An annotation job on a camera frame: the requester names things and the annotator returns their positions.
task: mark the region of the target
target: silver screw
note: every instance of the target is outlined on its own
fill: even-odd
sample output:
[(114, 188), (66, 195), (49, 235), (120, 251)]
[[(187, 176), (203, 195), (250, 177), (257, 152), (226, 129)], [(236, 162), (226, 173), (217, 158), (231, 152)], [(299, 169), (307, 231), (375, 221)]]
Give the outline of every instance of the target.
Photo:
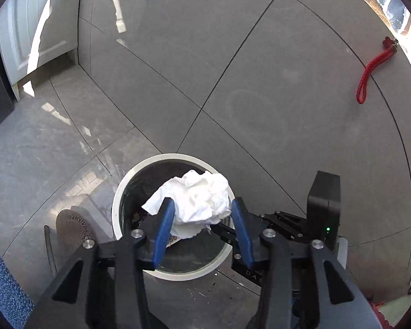
[(311, 245), (314, 249), (320, 250), (324, 247), (324, 243), (321, 240), (312, 240)]
[(272, 229), (265, 229), (264, 231), (262, 231), (262, 234), (265, 235), (266, 237), (274, 237), (276, 235), (276, 232)]
[(84, 242), (82, 243), (82, 246), (85, 249), (91, 249), (94, 245), (95, 245), (95, 242), (92, 239), (84, 240)]
[(145, 234), (145, 233), (144, 233), (143, 230), (141, 230), (141, 229), (134, 229), (134, 230), (131, 231), (131, 236), (132, 236), (134, 239), (139, 239), (139, 238), (141, 238), (144, 234)]

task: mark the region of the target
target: round trash bin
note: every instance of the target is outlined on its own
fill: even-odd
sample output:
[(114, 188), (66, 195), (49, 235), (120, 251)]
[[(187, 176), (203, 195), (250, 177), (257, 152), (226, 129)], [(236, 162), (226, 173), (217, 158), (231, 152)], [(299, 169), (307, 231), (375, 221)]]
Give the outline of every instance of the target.
[[(198, 158), (183, 154), (161, 154), (134, 166), (122, 179), (114, 195), (112, 222), (114, 238), (122, 237), (125, 221), (139, 228), (147, 212), (141, 206), (166, 181), (182, 177), (194, 169), (218, 173), (211, 165)], [(228, 187), (230, 202), (235, 198)], [(231, 218), (222, 220), (233, 227)], [(155, 271), (146, 271), (157, 278), (170, 281), (196, 279), (216, 269), (231, 252), (231, 246), (217, 235), (202, 230), (198, 235), (183, 239), (166, 248), (165, 256)]]

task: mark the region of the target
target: paper towel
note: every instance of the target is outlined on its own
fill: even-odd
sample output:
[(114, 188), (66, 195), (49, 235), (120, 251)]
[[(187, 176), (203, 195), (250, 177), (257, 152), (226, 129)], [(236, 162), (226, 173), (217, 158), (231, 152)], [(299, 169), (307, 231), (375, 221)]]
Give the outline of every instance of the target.
[(219, 173), (205, 171), (198, 174), (193, 169), (182, 178), (165, 182), (142, 206), (150, 215), (160, 209), (165, 197), (175, 203), (171, 235), (188, 239), (210, 224), (217, 224), (229, 216), (228, 181)]

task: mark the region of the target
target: brown slipper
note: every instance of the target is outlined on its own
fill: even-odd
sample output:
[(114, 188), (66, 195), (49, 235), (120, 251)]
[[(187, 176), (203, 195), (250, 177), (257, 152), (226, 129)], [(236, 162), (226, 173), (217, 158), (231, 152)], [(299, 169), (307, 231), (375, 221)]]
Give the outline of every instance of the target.
[(56, 217), (56, 233), (67, 251), (74, 252), (84, 240), (95, 240), (89, 224), (79, 213), (64, 209)]

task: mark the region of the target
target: red strap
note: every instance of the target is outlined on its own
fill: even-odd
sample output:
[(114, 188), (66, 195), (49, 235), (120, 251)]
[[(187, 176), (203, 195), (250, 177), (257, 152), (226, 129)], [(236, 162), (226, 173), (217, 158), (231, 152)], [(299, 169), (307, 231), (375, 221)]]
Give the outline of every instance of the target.
[(391, 38), (385, 37), (382, 44), (384, 45), (385, 51), (383, 51), (376, 58), (373, 58), (373, 60), (367, 64), (367, 67), (364, 70), (364, 74), (361, 78), (361, 81), (359, 82), (358, 90), (356, 91), (356, 101), (359, 102), (360, 104), (363, 104), (364, 101), (366, 100), (367, 82), (370, 78), (371, 73), (373, 72), (373, 70), (375, 70), (375, 68), (378, 65), (381, 65), (383, 62), (386, 62), (393, 56), (393, 54), (395, 54), (397, 50), (397, 45), (399, 44), (399, 42), (397, 41), (397, 39), (393, 41)]

